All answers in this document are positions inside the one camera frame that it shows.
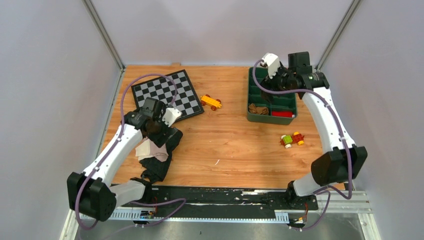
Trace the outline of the brown underwear white waistband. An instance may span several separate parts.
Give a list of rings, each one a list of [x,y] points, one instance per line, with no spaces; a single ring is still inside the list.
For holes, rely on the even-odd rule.
[[[248,112],[250,114],[255,114],[255,115],[269,115],[269,113],[270,113],[268,107],[266,107],[266,106],[258,106],[258,105],[255,105],[254,103],[251,103],[248,106]]]

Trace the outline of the black pinstriped underwear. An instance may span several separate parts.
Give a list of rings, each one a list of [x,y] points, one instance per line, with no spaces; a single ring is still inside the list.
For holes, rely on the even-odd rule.
[[[156,155],[139,160],[141,166],[145,168],[141,174],[142,179],[149,179],[152,184],[164,181],[171,165],[173,151],[180,144],[182,137],[183,133],[176,128]]]

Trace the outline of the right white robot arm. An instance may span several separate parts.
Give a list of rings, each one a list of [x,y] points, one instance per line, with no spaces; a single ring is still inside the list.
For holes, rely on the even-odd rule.
[[[333,103],[330,84],[323,72],[313,70],[307,51],[290,53],[288,67],[279,57],[266,53],[252,69],[255,84],[264,99],[285,94],[298,94],[308,108],[318,130],[323,154],[312,162],[310,173],[290,183],[285,195],[286,204],[298,209],[306,196],[317,195],[327,189],[336,190],[337,183],[347,183],[347,194],[352,197],[353,180],[358,176],[368,152],[350,137]]]

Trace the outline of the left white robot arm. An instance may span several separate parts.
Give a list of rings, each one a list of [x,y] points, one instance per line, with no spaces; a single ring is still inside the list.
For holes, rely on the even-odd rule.
[[[120,126],[100,155],[81,173],[67,178],[68,202],[76,215],[84,214],[97,221],[106,221],[114,210],[128,202],[149,206],[153,193],[142,180],[131,179],[112,186],[112,180],[130,152],[142,142],[151,140],[162,147],[177,133],[172,124],[182,113],[160,100],[148,97],[142,107],[121,114]]]

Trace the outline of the pink underwear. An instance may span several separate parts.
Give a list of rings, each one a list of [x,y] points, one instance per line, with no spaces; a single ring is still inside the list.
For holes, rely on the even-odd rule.
[[[156,158],[160,162],[165,162],[169,154],[165,145],[157,147],[149,138],[144,138],[141,144],[135,148],[135,156],[139,161]]]

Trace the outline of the red item in tray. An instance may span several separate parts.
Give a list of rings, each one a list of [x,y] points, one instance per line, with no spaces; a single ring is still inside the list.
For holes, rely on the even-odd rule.
[[[280,118],[294,118],[295,114],[291,111],[272,111],[271,115],[273,117],[280,117]]]

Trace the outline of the green compartment tray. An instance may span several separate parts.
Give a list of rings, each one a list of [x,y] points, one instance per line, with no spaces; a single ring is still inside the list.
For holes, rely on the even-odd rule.
[[[253,68],[248,70],[247,83],[247,107],[254,104],[257,108],[265,107],[267,114],[253,113],[246,109],[246,118],[250,122],[289,125],[298,116],[297,98],[294,93],[276,95],[272,102],[264,100],[261,90],[257,87],[253,79]]]

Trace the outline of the red green toy car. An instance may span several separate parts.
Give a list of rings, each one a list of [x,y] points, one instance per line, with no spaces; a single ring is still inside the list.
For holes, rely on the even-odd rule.
[[[280,144],[284,146],[285,149],[290,149],[293,144],[301,146],[304,143],[304,136],[300,132],[294,132],[292,135],[282,135],[280,137]]]

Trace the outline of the yellow toy brick car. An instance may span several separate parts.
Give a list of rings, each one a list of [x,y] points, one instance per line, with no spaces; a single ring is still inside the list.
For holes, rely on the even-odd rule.
[[[220,99],[214,99],[210,97],[208,94],[202,95],[200,97],[200,103],[202,106],[209,106],[211,110],[216,111],[222,107],[222,103]]]

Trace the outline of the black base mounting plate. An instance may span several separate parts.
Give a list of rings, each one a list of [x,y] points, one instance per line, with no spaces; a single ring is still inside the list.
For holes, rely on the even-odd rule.
[[[315,211],[315,196],[295,197],[284,189],[255,189],[228,187],[195,187],[155,185],[149,188],[140,203],[153,204],[185,198],[188,204],[206,205],[265,205],[271,210]]]

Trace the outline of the right aluminium corner post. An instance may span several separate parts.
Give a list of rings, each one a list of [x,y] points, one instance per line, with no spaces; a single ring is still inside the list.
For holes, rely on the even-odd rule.
[[[362,2],[363,2],[362,0],[352,0],[350,2],[350,5],[348,6],[345,14],[343,15],[341,21],[339,22],[334,34],[332,35],[330,41],[328,42],[326,48],[324,49],[324,52],[321,55],[317,65],[315,66],[316,71],[320,72],[323,69],[323,67],[325,66],[326,62],[328,61],[332,51],[334,50],[335,46],[337,45],[338,41],[340,40],[341,36],[343,35],[348,24],[350,23],[350,21],[354,17],[355,13],[359,9]]]

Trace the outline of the aluminium corner post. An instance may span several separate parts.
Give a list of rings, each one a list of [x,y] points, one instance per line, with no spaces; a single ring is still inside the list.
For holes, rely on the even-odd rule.
[[[348,6],[345,14],[343,15],[341,21],[339,22],[334,34],[332,35],[330,41],[328,42],[326,48],[324,49],[324,52],[321,55],[317,65],[315,66],[316,71],[320,72],[323,69],[323,67],[325,66],[326,62],[328,61],[332,51],[334,50],[335,46],[337,45],[338,41],[340,40],[341,36],[343,35],[348,24],[350,23],[350,21],[354,17],[355,13],[359,9],[362,2],[363,2],[362,0],[352,0],[350,2],[350,5]]]
[[[99,34],[101,35],[109,53],[111,54],[114,62],[116,63],[116,65],[118,66],[118,68],[120,69],[121,72],[123,72],[125,70],[125,64],[122,60],[122,58],[120,57],[94,3],[92,0],[82,0],[82,3],[85,5],[86,10],[88,12],[88,14],[90,15],[94,25],[96,26],[97,31],[99,32]]]

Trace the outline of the aluminium front rail frame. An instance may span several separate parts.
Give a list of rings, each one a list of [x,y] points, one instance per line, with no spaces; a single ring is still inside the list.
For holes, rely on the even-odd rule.
[[[134,224],[174,221],[193,223],[260,223],[281,224],[299,232],[316,229],[328,214],[355,214],[367,240],[379,240],[378,231],[368,197],[364,191],[354,191],[345,199],[345,191],[324,190],[315,196],[317,210],[278,210],[262,204],[193,204],[185,198],[156,203],[135,200],[118,206],[108,220],[127,220]]]

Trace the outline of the left aluminium corner post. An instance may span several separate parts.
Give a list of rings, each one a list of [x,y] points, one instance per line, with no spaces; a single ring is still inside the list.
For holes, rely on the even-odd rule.
[[[94,25],[96,26],[97,31],[99,32],[99,34],[101,35],[109,53],[111,54],[114,62],[116,63],[116,65],[118,66],[118,68],[120,69],[121,72],[123,72],[125,70],[125,64],[122,60],[122,58],[120,57],[94,3],[92,0],[82,0],[82,3],[85,5],[86,10],[88,12],[88,14],[90,15]]]

